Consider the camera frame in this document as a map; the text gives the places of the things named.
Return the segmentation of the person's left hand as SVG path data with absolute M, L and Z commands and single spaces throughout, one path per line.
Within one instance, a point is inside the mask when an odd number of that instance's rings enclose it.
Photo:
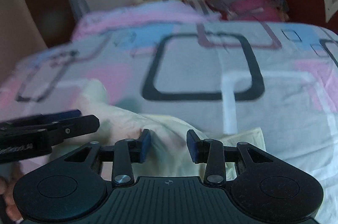
M 20 162 L 1 165 L 1 198 L 3 199 L 1 209 L 12 223 L 20 223 L 22 221 L 22 216 L 13 199 L 14 186 L 22 177 L 23 172 Z

